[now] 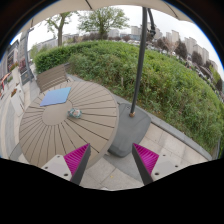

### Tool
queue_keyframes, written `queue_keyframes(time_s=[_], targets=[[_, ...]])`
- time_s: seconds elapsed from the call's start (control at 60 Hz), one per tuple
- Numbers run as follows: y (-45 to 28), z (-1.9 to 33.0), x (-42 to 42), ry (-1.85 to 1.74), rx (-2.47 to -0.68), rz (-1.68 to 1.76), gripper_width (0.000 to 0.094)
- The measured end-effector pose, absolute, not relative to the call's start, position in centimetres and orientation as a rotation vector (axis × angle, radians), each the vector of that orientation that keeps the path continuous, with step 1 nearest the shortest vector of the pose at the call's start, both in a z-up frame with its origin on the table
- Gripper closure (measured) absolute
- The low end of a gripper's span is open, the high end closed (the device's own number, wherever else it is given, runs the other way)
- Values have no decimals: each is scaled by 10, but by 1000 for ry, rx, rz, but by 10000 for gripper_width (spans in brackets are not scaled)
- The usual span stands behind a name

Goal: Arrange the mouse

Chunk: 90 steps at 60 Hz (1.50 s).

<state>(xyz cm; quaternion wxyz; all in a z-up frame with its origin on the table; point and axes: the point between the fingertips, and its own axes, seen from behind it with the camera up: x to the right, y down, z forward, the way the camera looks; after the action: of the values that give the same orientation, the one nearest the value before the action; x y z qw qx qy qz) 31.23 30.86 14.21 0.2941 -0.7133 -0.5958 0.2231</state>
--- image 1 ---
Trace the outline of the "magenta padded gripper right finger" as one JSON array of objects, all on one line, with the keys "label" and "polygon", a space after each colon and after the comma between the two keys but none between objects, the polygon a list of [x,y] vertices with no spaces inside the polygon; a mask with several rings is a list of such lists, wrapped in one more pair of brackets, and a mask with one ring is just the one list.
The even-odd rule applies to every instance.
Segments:
[{"label": "magenta padded gripper right finger", "polygon": [[132,144],[132,154],[144,185],[170,175],[181,169],[168,155],[157,153],[136,143]]}]

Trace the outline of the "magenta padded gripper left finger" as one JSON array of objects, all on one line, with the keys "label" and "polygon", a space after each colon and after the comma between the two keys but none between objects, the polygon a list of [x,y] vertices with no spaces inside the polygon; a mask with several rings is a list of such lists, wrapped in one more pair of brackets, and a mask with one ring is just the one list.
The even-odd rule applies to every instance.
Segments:
[{"label": "magenta padded gripper left finger", "polygon": [[42,169],[79,185],[91,155],[90,144],[83,145],[72,152],[55,155]]}]

